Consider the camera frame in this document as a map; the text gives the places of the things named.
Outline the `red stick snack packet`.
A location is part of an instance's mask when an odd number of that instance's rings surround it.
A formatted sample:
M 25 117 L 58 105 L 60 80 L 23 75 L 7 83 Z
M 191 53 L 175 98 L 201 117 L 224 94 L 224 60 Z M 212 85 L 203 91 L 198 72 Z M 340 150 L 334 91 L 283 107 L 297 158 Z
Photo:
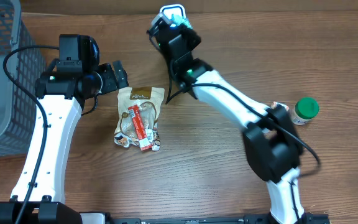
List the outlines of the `red stick snack packet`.
M 132 118 L 132 122 L 134 124 L 135 132 L 138 138 L 139 147 L 142 151 L 150 149 L 152 144 L 150 143 L 146 130 L 144 128 L 144 124 L 142 122 L 142 118 L 140 116 L 139 107 L 137 105 L 128 107 L 128 112 Z

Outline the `orange small snack packet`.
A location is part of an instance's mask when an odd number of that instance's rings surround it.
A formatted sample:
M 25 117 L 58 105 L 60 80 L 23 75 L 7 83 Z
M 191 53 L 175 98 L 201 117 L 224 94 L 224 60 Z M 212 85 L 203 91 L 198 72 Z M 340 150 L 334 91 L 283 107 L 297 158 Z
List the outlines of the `orange small snack packet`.
M 289 111 L 289 110 L 290 110 L 290 108 L 289 108 L 287 105 L 283 104 L 283 103 L 279 103 L 279 102 L 274 101 L 274 102 L 271 104 L 271 108 L 272 108 L 272 109 L 278 108 L 279 106 L 285 108 L 286 111 Z

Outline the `green lid small jar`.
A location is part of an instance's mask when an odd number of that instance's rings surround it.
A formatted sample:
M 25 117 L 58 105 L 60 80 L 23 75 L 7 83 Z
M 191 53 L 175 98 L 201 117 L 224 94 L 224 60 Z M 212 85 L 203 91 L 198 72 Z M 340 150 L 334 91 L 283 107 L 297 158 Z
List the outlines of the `green lid small jar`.
M 314 98 L 300 99 L 290 111 L 291 121 L 295 125 L 304 125 L 319 113 L 319 104 Z

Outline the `teal snack packet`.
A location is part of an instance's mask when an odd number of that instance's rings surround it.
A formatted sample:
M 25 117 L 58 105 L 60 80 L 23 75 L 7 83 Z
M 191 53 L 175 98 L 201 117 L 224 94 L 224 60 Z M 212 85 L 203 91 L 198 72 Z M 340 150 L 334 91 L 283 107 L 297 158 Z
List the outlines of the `teal snack packet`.
M 178 14 L 172 14 L 171 21 L 172 21 L 172 24 L 175 24 L 176 26 L 184 25 L 185 27 L 187 27 L 189 29 L 193 28 L 190 21 L 186 17 L 183 17 Z

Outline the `beige brown snack bag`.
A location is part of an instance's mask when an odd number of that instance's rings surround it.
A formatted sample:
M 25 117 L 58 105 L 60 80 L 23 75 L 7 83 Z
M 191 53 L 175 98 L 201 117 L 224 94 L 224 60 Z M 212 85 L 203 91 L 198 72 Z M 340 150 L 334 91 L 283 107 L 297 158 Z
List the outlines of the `beige brown snack bag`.
M 164 93 L 163 88 L 150 86 L 140 88 L 125 87 L 119 90 L 117 95 L 119 121 L 114 132 L 114 142 L 117 145 L 125 148 L 139 147 L 134 124 L 128 112 L 128 107 L 137 105 L 147 137 L 152 144 L 152 147 L 147 150 L 160 150 L 160 138 L 157 128 Z

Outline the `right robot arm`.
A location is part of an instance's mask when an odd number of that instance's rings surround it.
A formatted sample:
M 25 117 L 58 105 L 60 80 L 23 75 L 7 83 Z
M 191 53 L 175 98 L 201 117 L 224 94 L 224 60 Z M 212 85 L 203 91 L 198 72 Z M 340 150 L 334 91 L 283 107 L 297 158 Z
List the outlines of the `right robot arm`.
M 159 22 L 148 33 L 150 42 L 166 60 L 170 81 L 178 85 L 178 91 L 212 106 L 239 127 L 248 164 L 267 184 L 271 202 L 268 221 L 304 223 L 297 183 L 306 145 L 286 109 L 250 99 L 211 65 L 194 58 L 192 51 L 201 38 L 192 28 Z

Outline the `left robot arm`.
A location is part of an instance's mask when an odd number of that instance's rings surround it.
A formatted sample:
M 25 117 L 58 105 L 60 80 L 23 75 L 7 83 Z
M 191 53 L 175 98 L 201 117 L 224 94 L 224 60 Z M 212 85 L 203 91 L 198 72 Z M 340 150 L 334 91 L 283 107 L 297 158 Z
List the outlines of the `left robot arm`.
M 37 106 L 37 118 L 24 168 L 7 202 L 0 202 L 0 223 L 111 223 L 108 212 L 77 212 L 65 205 L 65 170 L 74 130 L 87 99 L 127 87 L 120 61 L 100 64 L 96 41 L 88 35 L 59 36 L 59 57 L 35 81 L 31 93 L 3 70 Z

